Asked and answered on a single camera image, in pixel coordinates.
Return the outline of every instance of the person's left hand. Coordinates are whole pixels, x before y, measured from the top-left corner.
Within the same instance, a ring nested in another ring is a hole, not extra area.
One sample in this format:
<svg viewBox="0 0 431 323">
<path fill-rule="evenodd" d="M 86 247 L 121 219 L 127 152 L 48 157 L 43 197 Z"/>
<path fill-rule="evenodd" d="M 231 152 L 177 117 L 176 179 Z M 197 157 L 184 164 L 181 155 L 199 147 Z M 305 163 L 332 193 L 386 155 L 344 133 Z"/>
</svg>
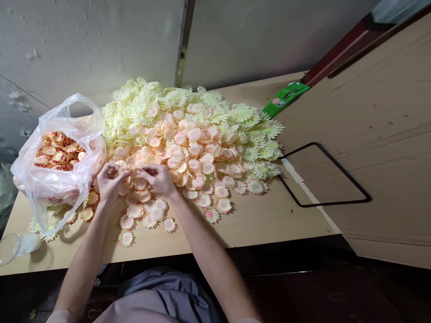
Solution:
<svg viewBox="0 0 431 323">
<path fill-rule="evenodd" d="M 97 175 L 100 190 L 100 202 L 111 201 L 114 203 L 117 199 L 121 182 L 130 176 L 130 172 L 126 170 L 119 173 L 118 177 L 115 177 L 118 172 L 119 166 L 112 162 L 108 162 L 103 166 L 99 175 Z"/>
</svg>

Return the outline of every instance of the clear plastic bag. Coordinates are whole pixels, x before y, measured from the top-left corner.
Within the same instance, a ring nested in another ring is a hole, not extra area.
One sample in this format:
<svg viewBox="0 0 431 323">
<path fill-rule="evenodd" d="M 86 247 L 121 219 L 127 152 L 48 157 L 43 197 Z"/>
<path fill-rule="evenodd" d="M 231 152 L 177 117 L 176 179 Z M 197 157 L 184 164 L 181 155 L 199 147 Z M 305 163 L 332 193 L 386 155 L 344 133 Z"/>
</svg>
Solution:
<svg viewBox="0 0 431 323">
<path fill-rule="evenodd" d="M 88 121 L 70 117 L 70 105 L 83 102 L 93 110 Z M 61 230 L 89 192 L 92 177 L 100 170 L 106 157 L 106 146 L 101 136 L 105 129 L 102 110 L 89 98 L 74 94 L 58 107 L 39 118 L 39 124 L 19 151 L 10 171 L 15 185 L 30 201 L 33 215 L 44 235 Z M 73 171 L 53 170 L 33 166 L 37 151 L 44 145 L 42 135 L 62 131 L 81 145 L 87 155 L 75 164 Z M 47 207 L 68 203 L 73 205 L 55 228 L 49 230 L 51 217 Z"/>
</svg>

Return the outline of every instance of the forearm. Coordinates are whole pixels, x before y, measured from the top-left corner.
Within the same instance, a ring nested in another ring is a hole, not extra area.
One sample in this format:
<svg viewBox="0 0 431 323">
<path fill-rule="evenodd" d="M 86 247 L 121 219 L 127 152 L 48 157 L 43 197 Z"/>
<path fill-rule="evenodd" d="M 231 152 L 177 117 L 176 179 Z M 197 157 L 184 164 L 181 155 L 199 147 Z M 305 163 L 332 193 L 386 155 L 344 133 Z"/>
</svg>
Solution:
<svg viewBox="0 0 431 323">
<path fill-rule="evenodd" d="M 100 202 L 94 218 L 73 257 L 54 311 L 69 310 L 79 322 L 96 280 L 112 202 Z"/>
<path fill-rule="evenodd" d="M 244 279 L 207 224 L 196 216 L 182 196 L 175 192 L 169 200 L 178 216 L 187 241 L 203 275 L 230 322 L 250 317 L 260 319 Z"/>
</svg>

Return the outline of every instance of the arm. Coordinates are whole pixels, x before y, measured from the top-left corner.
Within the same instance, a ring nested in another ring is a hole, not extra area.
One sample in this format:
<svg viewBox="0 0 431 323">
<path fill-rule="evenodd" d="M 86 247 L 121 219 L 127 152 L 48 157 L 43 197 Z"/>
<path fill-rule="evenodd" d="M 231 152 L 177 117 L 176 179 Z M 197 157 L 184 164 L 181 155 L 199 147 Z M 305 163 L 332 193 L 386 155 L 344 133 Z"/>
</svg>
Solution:
<svg viewBox="0 0 431 323">
<path fill-rule="evenodd" d="M 130 172 L 123 172 L 114 178 L 118 170 L 118 165 L 107 163 L 97 176 L 100 202 L 87 233 L 73 257 L 54 307 L 53 312 L 57 310 L 71 312 L 76 322 L 79 322 L 84 314 L 97 277 L 109 214 L 118 196 L 118 187 L 130 176 Z"/>
<path fill-rule="evenodd" d="M 166 166 L 144 165 L 143 171 L 138 171 L 138 174 L 172 204 L 196 262 L 229 322 L 234 323 L 241 318 L 262 321 L 232 259 L 208 231 L 203 219 L 196 216 L 184 201 L 173 185 Z"/>
</svg>

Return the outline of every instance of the dark floor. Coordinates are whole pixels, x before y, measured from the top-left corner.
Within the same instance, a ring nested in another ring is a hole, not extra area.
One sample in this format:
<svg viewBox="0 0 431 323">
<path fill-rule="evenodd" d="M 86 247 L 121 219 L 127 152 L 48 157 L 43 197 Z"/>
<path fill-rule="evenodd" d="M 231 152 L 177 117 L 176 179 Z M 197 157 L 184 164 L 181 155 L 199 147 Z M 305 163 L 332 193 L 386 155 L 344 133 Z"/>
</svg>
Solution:
<svg viewBox="0 0 431 323">
<path fill-rule="evenodd" d="M 401 321 L 431 322 L 431 271 L 357 257 L 341 236 L 233 248 L 228 253 L 246 277 L 249 287 L 258 286 L 255 278 L 262 275 L 306 275 L 314 272 L 330 273 L 329 277 L 337 277 L 337 271 L 345 273 L 346 268 L 350 268 L 369 277 L 369 283 L 383 292 L 383 298 L 389 300 Z M 116 286 L 155 266 L 168 266 L 191 273 L 209 290 L 193 256 L 186 254 L 109 264 L 101 268 L 94 291 L 115 295 Z M 37 315 L 33 322 L 45 322 L 54 307 L 65 273 L 66 270 L 56 270 L 0 277 L 1 321 L 28 322 L 28 314 L 36 308 Z M 316 275 L 296 277 L 305 277 L 308 282 L 316 279 Z M 297 319 L 295 322 L 303 321 L 306 320 Z"/>
</svg>

